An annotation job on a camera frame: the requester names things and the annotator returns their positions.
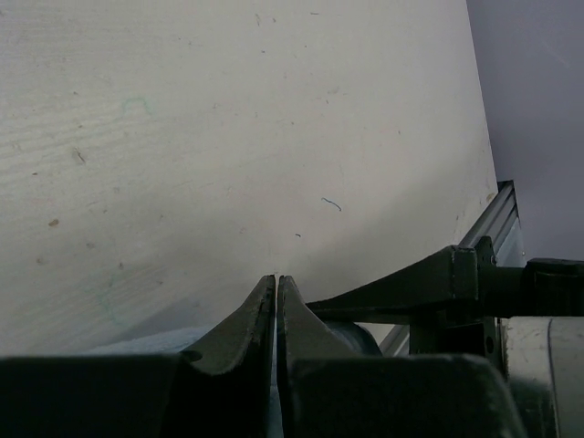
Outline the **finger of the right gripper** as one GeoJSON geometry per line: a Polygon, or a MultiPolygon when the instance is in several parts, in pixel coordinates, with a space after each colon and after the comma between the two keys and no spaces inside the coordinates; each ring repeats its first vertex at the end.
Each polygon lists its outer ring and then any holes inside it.
{"type": "Polygon", "coordinates": [[[367,285],[310,302],[308,308],[324,320],[405,325],[478,301],[476,251],[449,245],[367,285]]]}

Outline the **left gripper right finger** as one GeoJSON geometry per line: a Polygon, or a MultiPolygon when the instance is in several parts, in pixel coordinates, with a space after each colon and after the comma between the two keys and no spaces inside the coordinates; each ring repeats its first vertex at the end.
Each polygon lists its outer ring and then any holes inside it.
{"type": "Polygon", "coordinates": [[[473,355],[362,355],[277,288],[277,387],[286,437],[524,437],[510,390],[473,355]]]}

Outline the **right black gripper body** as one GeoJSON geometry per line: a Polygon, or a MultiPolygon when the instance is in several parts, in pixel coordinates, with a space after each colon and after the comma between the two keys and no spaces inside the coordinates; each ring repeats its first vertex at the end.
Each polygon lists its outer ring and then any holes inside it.
{"type": "Polygon", "coordinates": [[[450,300],[436,313],[414,318],[411,354],[499,356],[503,318],[583,315],[581,261],[536,258],[523,267],[500,266],[488,236],[478,240],[474,254],[475,267],[463,272],[476,277],[477,299],[450,300]]]}

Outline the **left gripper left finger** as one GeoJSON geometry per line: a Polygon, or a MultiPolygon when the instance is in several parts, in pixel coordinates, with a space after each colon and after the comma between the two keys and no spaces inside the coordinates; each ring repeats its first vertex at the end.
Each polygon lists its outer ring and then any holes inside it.
{"type": "Polygon", "coordinates": [[[238,352],[12,357],[1,361],[4,437],[264,437],[276,280],[221,323],[238,352]]]}

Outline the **light blue towel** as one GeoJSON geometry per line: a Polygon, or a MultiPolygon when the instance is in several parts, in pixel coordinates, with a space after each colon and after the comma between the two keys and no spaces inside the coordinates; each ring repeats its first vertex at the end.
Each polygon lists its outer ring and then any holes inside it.
{"type": "MultiPolygon", "coordinates": [[[[379,356],[381,351],[374,337],[368,330],[350,322],[328,322],[327,328],[337,339],[351,350],[371,356],[379,356]]],[[[224,327],[223,323],[215,327],[180,328],[153,334],[146,337],[121,340],[102,345],[85,353],[87,355],[145,355],[170,354],[184,349],[198,350],[203,354],[212,349],[221,352],[238,352],[245,336],[224,327]]],[[[282,437],[284,435],[279,393],[276,383],[276,366],[270,369],[270,392],[268,398],[266,435],[282,437]]]]}

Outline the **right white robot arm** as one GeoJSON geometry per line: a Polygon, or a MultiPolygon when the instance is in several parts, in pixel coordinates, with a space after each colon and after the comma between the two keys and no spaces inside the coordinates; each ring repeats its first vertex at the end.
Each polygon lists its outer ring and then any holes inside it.
{"type": "Polygon", "coordinates": [[[583,434],[583,265],[496,262],[492,241],[449,245],[310,310],[330,321],[402,325],[412,355],[489,360],[534,437],[583,434]]]}

